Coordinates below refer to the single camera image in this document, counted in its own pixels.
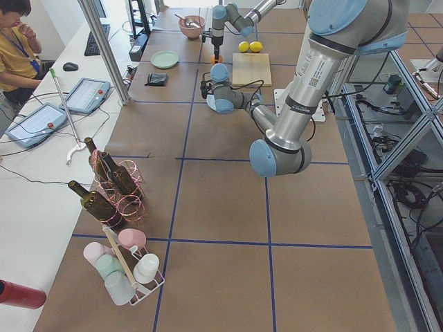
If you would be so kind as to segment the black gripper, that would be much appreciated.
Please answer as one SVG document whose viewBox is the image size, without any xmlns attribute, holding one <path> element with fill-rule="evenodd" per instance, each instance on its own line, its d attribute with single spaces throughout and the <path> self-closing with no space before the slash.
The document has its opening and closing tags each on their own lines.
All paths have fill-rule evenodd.
<svg viewBox="0 0 443 332">
<path fill-rule="evenodd" d="M 205 42 L 206 39 L 211 39 L 211 44 L 214 48 L 214 59 L 220 59 L 220 46 L 224 41 L 224 29 L 214 29 L 209 28 L 202 32 L 202 42 Z"/>
<path fill-rule="evenodd" d="M 210 72 L 203 73 L 201 76 L 200 93 L 203 99 L 206 99 L 209 95 L 213 95 L 213 82 Z"/>
</svg>

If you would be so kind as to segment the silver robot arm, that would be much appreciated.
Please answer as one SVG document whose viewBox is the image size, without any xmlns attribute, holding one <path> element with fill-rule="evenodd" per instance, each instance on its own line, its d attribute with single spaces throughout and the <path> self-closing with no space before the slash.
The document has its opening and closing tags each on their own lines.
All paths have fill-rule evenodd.
<svg viewBox="0 0 443 332">
<path fill-rule="evenodd" d="M 311 149 L 302 138 L 341 62 L 353 55 L 387 53 L 406 41 L 409 1 L 312 1 L 307 13 L 296 73 L 286 89 L 280 114 L 258 93 L 243 93 L 230 83 L 228 69 L 216 63 L 201 81 L 201 96 L 215 99 L 215 110 L 244 109 L 264 137 L 252 143 L 249 159 L 263 177 L 296 174 L 307 168 Z"/>
<path fill-rule="evenodd" d="M 285 1 L 266 0 L 256 5 L 246 16 L 241 16 L 235 3 L 217 5 L 212 11 L 211 27 L 203 31 L 202 42 L 211 40 L 214 48 L 214 63 L 220 63 L 220 47 L 224 42 L 225 24 L 229 23 L 241 36 L 248 37 L 253 28 L 262 20 L 268 12 Z"/>
</svg>

